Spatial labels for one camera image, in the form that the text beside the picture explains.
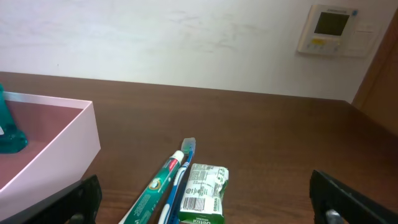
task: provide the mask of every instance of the small package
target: small package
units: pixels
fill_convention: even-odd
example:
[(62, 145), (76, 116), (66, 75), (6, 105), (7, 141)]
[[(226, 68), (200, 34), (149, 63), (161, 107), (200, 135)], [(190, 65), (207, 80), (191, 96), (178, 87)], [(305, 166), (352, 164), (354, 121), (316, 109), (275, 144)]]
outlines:
[(221, 202), (227, 184), (227, 168), (193, 164), (178, 213), (180, 221), (224, 224)]

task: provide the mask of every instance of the brown table surface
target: brown table surface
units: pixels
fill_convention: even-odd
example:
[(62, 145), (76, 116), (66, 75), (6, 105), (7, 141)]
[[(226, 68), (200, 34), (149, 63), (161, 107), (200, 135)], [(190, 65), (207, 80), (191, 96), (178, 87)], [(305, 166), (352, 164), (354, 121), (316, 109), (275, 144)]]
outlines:
[(226, 223), (313, 223), (314, 169), (398, 212), (398, 139), (344, 101), (16, 73), (0, 83), (94, 102), (101, 150), (85, 177), (103, 189), (97, 223), (120, 221), (188, 137), (194, 162), (229, 169)]

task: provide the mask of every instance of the pink box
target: pink box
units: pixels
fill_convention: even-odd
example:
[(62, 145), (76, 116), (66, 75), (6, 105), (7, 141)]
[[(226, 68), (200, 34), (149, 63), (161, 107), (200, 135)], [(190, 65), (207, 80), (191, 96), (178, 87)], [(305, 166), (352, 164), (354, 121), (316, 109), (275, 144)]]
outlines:
[(101, 149), (93, 102), (4, 93), (29, 145), (0, 154), (0, 221), (81, 179)]

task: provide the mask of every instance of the green toothpaste tube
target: green toothpaste tube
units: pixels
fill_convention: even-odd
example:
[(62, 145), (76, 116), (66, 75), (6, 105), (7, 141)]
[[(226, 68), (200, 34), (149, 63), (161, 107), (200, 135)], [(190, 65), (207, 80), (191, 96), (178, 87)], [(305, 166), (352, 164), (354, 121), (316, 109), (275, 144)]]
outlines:
[(224, 224), (223, 196), (229, 172), (225, 167), (193, 164), (178, 219), (191, 224)]
[(167, 160), (119, 224), (148, 222), (167, 186), (177, 173), (183, 158), (184, 153), (178, 150)]

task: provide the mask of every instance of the thermostat screen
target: thermostat screen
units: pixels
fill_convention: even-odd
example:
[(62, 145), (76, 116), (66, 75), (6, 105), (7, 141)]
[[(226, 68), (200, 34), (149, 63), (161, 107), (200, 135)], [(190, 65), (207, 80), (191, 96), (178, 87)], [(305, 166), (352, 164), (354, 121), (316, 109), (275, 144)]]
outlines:
[(349, 15), (321, 12), (315, 33), (340, 36), (343, 34), (348, 18)]

